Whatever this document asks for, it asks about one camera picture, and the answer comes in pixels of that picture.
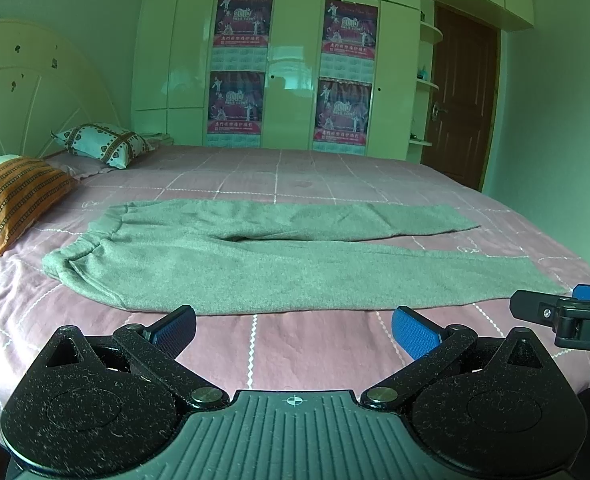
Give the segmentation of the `grey-green pants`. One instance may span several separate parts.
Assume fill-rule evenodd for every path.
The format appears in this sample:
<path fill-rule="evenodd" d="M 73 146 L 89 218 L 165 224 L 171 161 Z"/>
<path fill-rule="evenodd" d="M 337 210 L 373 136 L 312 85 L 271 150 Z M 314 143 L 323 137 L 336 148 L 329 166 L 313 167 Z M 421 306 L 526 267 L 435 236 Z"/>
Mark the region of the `grey-green pants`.
<path fill-rule="evenodd" d="M 200 315 L 463 306 L 560 284 L 527 257 L 396 246 L 468 231 L 447 205 L 161 200 L 109 207 L 42 260 L 45 274 L 125 311 Z"/>

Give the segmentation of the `pink flat pillow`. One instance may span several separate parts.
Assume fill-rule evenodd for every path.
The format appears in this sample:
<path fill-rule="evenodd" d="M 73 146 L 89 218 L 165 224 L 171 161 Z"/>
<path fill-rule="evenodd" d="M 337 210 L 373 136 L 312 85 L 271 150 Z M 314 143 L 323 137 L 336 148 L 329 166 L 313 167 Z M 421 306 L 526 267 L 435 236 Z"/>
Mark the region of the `pink flat pillow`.
<path fill-rule="evenodd" d="M 80 181 L 98 174 L 107 174 L 114 170 L 113 167 L 106 165 L 100 160 L 73 155 L 68 152 L 60 152 L 49 155 L 44 161 L 50 166 L 66 172 L 73 179 Z"/>

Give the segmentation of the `dark brown wooden door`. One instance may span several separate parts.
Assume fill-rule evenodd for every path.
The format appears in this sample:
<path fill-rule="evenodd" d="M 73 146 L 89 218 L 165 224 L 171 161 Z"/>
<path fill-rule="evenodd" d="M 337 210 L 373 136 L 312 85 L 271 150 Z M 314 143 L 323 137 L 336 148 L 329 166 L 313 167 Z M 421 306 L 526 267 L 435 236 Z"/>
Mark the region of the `dark brown wooden door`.
<path fill-rule="evenodd" d="M 461 11 L 440 4 L 436 26 L 444 35 L 434 52 L 432 97 L 447 110 L 427 126 L 422 164 L 455 182 L 482 188 L 496 110 L 500 32 Z"/>

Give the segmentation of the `orange striped pillow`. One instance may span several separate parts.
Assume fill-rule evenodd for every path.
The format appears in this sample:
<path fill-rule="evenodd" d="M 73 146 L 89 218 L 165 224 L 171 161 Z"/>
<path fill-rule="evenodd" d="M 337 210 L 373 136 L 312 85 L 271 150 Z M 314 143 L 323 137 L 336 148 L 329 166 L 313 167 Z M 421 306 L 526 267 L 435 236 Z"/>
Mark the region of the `orange striped pillow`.
<path fill-rule="evenodd" d="M 42 159 L 17 157 L 0 164 L 0 256 L 76 185 Z"/>

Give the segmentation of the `folded items by wardrobe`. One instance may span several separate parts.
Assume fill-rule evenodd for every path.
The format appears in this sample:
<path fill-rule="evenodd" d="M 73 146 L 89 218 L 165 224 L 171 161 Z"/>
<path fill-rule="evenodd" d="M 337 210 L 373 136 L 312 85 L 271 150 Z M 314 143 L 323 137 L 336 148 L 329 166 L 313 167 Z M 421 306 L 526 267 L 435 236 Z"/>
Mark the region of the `folded items by wardrobe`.
<path fill-rule="evenodd" d="M 142 139 L 146 140 L 151 150 L 157 150 L 162 146 L 175 144 L 175 141 L 168 133 L 140 133 Z"/>

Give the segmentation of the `lower right poster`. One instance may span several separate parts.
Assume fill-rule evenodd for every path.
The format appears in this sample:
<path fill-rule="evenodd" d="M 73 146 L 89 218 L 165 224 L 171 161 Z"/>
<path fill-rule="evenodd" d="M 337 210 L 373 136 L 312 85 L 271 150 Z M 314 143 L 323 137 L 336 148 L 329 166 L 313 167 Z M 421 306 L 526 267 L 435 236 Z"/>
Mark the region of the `lower right poster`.
<path fill-rule="evenodd" d="M 363 152 L 368 139 L 371 93 L 371 84 L 321 78 L 313 145 Z"/>

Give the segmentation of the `poster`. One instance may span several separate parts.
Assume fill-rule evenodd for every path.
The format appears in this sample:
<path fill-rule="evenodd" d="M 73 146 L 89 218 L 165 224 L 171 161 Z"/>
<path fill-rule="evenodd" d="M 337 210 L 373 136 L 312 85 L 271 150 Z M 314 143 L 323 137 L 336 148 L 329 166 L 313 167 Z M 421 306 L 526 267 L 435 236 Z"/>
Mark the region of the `poster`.
<path fill-rule="evenodd" d="M 371 93 L 371 84 L 321 78 L 313 145 L 363 152 L 368 139 Z"/>
<path fill-rule="evenodd" d="M 214 46 L 267 47 L 271 11 L 272 0 L 218 0 Z"/>
<path fill-rule="evenodd" d="M 210 73 L 207 133 L 259 136 L 263 121 L 264 72 L 219 70 Z"/>
<path fill-rule="evenodd" d="M 325 2 L 321 52 L 373 61 L 377 37 L 376 6 L 342 0 Z"/>

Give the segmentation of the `lower left poster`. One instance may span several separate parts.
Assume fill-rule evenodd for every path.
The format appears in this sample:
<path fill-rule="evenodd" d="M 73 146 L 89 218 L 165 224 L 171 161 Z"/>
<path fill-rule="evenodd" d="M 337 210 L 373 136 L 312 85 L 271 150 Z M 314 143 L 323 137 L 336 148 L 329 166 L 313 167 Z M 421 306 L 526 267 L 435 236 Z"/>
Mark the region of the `lower left poster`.
<path fill-rule="evenodd" d="M 259 136 L 263 121 L 264 72 L 219 70 L 210 73 L 207 133 Z"/>

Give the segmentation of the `cream arched headboard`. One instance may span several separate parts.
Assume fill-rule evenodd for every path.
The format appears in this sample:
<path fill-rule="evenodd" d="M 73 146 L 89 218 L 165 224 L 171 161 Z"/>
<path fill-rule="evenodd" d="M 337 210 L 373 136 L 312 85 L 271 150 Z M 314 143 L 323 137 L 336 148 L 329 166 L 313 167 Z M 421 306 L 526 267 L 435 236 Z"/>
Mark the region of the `cream arched headboard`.
<path fill-rule="evenodd" d="M 47 27 L 0 20 L 0 155 L 47 157 L 54 133 L 86 122 L 120 122 L 94 66 Z"/>

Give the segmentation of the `corner shelf unit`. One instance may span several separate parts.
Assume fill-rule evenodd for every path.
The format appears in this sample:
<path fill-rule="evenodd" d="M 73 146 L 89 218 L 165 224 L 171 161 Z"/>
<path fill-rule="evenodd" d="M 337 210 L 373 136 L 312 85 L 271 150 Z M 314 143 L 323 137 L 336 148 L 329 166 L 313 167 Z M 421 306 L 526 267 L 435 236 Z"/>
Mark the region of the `corner shelf unit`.
<path fill-rule="evenodd" d="M 436 26 L 436 6 L 433 0 L 420 0 L 420 42 L 417 58 L 417 84 L 411 120 L 407 159 L 421 162 L 423 151 L 431 144 L 427 140 L 427 126 L 431 116 L 432 97 L 438 91 L 433 75 L 434 52 L 444 35 Z"/>

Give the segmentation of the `upper right poster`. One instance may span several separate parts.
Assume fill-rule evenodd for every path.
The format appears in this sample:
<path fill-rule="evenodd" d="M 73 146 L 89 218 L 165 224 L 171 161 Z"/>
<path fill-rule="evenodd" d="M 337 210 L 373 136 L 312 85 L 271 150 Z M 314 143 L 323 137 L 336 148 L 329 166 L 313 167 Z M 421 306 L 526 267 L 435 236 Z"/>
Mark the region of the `upper right poster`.
<path fill-rule="evenodd" d="M 321 52 L 373 61 L 377 37 L 376 6 L 342 0 L 325 2 Z"/>

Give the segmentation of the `upper left poster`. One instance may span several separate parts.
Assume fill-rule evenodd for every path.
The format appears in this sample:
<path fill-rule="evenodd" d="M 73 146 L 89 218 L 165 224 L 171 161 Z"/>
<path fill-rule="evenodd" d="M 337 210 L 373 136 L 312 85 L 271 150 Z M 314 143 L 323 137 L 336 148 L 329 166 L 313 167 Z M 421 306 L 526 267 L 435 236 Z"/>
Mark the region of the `upper left poster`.
<path fill-rule="evenodd" d="M 218 0 L 214 46 L 267 47 L 271 11 L 272 0 Z"/>

